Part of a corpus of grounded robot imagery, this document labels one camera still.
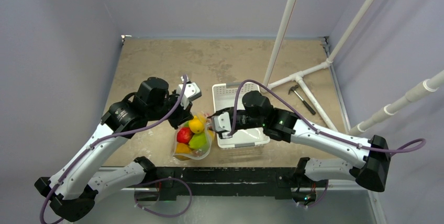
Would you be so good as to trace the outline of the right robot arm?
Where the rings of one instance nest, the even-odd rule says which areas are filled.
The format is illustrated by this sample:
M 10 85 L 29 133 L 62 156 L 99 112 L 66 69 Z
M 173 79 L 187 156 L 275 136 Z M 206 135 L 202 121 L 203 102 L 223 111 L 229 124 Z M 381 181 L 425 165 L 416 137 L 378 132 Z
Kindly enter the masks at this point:
M 242 98 L 244 108 L 229 107 L 232 125 L 227 131 L 262 128 L 272 140 L 302 144 L 330 153 L 348 164 L 348 173 L 361 187 L 374 192 L 385 191 L 391 157 L 385 138 L 374 135 L 360 138 L 321 127 L 303 119 L 295 112 L 275 108 L 269 99 L 258 91 L 246 93 Z

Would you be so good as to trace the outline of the clear zip top bag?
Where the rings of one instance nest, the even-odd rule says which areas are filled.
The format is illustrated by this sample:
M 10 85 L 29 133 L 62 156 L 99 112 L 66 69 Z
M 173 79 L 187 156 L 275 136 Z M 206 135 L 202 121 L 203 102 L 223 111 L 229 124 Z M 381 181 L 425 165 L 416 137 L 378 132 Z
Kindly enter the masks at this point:
M 213 145 L 215 134 L 209 129 L 208 113 L 194 113 L 176 130 L 172 156 L 180 161 L 202 160 L 206 158 Z

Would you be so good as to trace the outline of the orange-yellow potato toy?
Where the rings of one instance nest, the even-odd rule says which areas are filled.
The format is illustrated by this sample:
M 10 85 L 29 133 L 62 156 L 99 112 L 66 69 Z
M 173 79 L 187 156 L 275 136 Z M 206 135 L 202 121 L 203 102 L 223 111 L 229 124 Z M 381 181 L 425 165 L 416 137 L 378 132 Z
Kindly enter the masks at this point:
M 188 155 L 192 154 L 192 152 L 193 149 L 191 149 L 187 144 L 177 143 L 174 151 L 174 157 L 180 161 L 186 161 L 190 159 Z

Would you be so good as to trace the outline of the yellow pear toy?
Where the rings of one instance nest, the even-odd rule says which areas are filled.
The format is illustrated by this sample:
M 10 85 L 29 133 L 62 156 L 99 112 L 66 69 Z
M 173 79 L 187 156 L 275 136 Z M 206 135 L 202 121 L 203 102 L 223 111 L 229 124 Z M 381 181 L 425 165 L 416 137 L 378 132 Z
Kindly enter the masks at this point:
M 194 134 L 200 134 L 204 132 L 205 129 L 204 123 L 197 116 L 194 116 L 193 119 L 188 121 L 188 127 Z

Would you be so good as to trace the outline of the red apple toy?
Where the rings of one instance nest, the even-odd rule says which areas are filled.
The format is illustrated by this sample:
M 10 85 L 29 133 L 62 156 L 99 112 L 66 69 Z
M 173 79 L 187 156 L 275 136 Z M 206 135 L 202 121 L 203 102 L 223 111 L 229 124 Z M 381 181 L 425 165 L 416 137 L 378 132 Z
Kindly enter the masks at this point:
M 189 144 L 194 133 L 189 127 L 182 127 L 178 130 L 176 134 L 176 141 L 182 144 Z

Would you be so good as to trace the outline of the white jointed pipe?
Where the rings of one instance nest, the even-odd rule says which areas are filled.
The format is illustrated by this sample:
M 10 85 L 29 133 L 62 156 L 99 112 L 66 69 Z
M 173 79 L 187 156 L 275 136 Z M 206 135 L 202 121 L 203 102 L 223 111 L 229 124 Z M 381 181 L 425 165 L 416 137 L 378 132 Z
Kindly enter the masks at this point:
M 387 104 L 380 110 L 375 112 L 370 118 L 362 121 L 352 127 L 348 134 L 352 136 L 358 136 L 373 126 L 382 123 L 383 121 L 394 116 L 401 109 L 407 107 L 408 105 L 415 103 L 422 98 L 436 92 L 439 87 L 443 85 L 443 70 L 430 79 L 423 80 L 416 86 L 407 91 L 401 98 L 394 101 L 391 104 Z

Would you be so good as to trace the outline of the metal clamp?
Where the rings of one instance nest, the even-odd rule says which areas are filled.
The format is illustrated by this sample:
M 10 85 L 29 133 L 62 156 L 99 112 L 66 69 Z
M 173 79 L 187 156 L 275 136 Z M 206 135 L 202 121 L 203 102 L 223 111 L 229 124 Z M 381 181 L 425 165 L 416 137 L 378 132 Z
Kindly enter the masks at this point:
M 294 93 L 300 100 L 301 100 L 301 102 L 303 103 L 303 105 L 307 108 L 307 110 L 312 114 L 312 115 L 315 115 L 316 114 L 316 112 L 315 112 L 315 110 L 311 107 L 311 105 L 304 99 L 304 98 L 302 98 L 302 96 L 298 93 L 298 91 L 297 91 L 297 89 L 299 88 L 299 85 L 294 85 L 294 86 L 292 86 L 292 87 L 290 87 L 290 89 L 289 89 L 289 91 L 288 91 L 288 93 L 290 94 L 290 93 Z

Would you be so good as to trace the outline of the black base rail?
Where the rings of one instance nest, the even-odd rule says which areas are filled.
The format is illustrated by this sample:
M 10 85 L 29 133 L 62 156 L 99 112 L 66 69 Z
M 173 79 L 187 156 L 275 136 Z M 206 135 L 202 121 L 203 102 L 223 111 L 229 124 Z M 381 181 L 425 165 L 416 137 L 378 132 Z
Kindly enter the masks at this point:
M 178 196 L 272 197 L 310 202 L 326 180 L 310 180 L 295 167 L 158 167 L 153 185 L 131 187 L 139 201 Z

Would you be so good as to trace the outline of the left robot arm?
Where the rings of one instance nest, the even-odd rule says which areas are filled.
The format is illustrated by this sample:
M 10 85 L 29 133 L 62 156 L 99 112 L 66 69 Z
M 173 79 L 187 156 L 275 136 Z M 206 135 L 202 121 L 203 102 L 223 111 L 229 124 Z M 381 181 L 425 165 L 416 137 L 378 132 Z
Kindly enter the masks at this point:
M 97 171 L 136 133 L 164 121 L 177 129 L 192 119 L 192 102 L 202 92 L 186 75 L 181 80 L 177 89 L 170 92 L 165 80 L 150 77 L 136 92 L 113 103 L 69 162 L 54 175 L 37 179 L 35 188 L 45 198 L 43 206 L 50 207 L 62 221 L 76 222 L 96 203 L 123 188 L 161 183 L 157 167 L 144 156 L 107 175 L 98 176 Z

